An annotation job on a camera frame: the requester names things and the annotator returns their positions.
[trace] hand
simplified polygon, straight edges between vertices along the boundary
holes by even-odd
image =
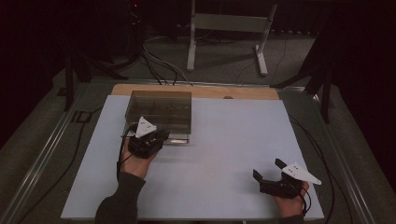
[[[123,151],[122,151],[122,161],[127,159],[121,165],[121,171],[125,173],[129,173],[132,175],[136,175],[142,179],[146,177],[149,171],[149,165],[151,164],[152,160],[157,156],[157,153],[153,154],[147,159],[138,158],[134,155],[131,156],[131,153],[128,151],[129,145],[129,138],[125,139]]]
[[[309,185],[305,181],[303,181],[303,189],[301,190],[301,195],[303,195],[303,197],[306,194],[306,191],[304,189],[309,189]],[[300,196],[297,196],[293,199],[283,199],[276,196],[273,196],[273,198],[277,204],[281,217],[293,217],[301,215],[303,213],[304,203]]]

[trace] human arm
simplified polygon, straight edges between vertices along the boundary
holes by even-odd
[[[121,165],[119,186],[112,196],[105,198],[99,205],[95,216],[97,224],[137,223],[137,198],[156,154],[148,159],[131,156],[127,149],[128,143],[129,138],[125,140],[122,151],[122,160],[128,159]]]
[[[303,189],[301,190],[301,195],[304,197],[309,185],[307,182],[303,181]],[[293,199],[283,199],[274,196],[274,201],[277,204],[279,214],[281,219],[279,224],[297,224],[304,223],[303,216],[303,199],[299,196]]]

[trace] dark sleeve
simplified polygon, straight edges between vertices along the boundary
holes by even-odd
[[[146,181],[135,175],[120,173],[116,192],[99,205],[95,223],[137,223],[137,197]]]
[[[303,215],[294,217],[283,217],[279,220],[279,224],[302,224],[304,223]]]

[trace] white tabletop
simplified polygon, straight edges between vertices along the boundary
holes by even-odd
[[[117,188],[116,161],[129,96],[108,96],[64,206],[62,218],[94,218]],[[278,217],[259,192],[253,169],[279,180],[279,158],[306,168],[282,101],[192,99],[191,142],[165,146],[139,195],[142,219],[267,219]],[[323,218],[315,189],[305,218]]]

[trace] gray carpet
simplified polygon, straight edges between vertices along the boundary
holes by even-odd
[[[267,86],[297,74],[313,41],[314,38],[303,35],[271,35],[264,50],[269,70],[268,77],[260,76],[257,64],[254,63],[253,46],[258,43],[258,39],[255,39],[254,36],[251,39],[232,44],[197,47],[195,70],[191,73],[188,73],[185,69],[188,50],[187,38],[180,38],[178,41],[168,38],[156,38],[148,41],[146,47],[149,52],[178,66],[185,73],[187,79],[195,85],[198,83],[226,83],[232,86],[248,86],[252,84]],[[174,75],[171,72],[160,66],[156,67],[158,72],[166,79],[173,80]],[[142,63],[135,64],[121,74],[130,77],[129,80],[124,81],[125,83],[155,83],[149,70]],[[306,80],[302,80],[295,83],[294,86],[303,86],[305,82]],[[45,147],[58,121],[65,116],[63,112],[64,98],[56,96],[59,88],[64,86],[63,72],[54,79],[54,83],[53,90],[47,94],[0,150],[0,176],[2,177],[0,182],[0,214],[5,212],[17,187],[39,151]],[[77,92],[80,93],[80,98],[77,99],[70,113],[73,114],[75,111],[93,111],[102,106],[115,83],[120,82],[95,72],[95,77],[91,83],[78,84]],[[334,183],[335,204],[329,223],[350,223],[347,203],[351,209],[353,223],[365,223],[361,221],[360,207],[362,205],[355,200],[356,195],[352,195],[351,192],[359,192],[361,194],[375,223],[394,223],[396,220],[395,195],[380,171],[370,148],[368,148],[337,89],[335,87],[332,88],[331,124],[329,125],[324,124],[318,115],[318,104],[312,99],[313,96],[304,94],[299,88],[285,89],[280,91],[279,95],[284,101],[288,112],[312,133],[318,141],[330,170],[340,183],[342,191]],[[99,113],[94,114],[92,120],[85,125],[78,148],[78,155],[71,169],[49,195],[28,214],[22,223],[92,223],[89,220],[61,220],[60,215],[85,149],[91,139]],[[21,215],[37,202],[72,160],[82,125],[81,123],[68,121],[64,133],[59,138],[59,142],[23,207]],[[320,176],[323,181],[323,185],[315,186],[315,189],[325,217],[327,217],[331,209],[332,190],[326,170],[306,134],[295,125],[293,125],[293,128],[310,172]],[[340,158],[334,153],[337,148],[349,163],[348,168],[353,174],[354,182],[352,187],[356,188],[357,186],[358,190],[350,187],[350,179],[345,179],[345,170],[339,165]],[[343,198],[342,192],[346,195],[347,203]],[[276,223],[276,221],[249,221],[249,223]],[[312,223],[324,223],[324,220],[316,220],[312,221]]]

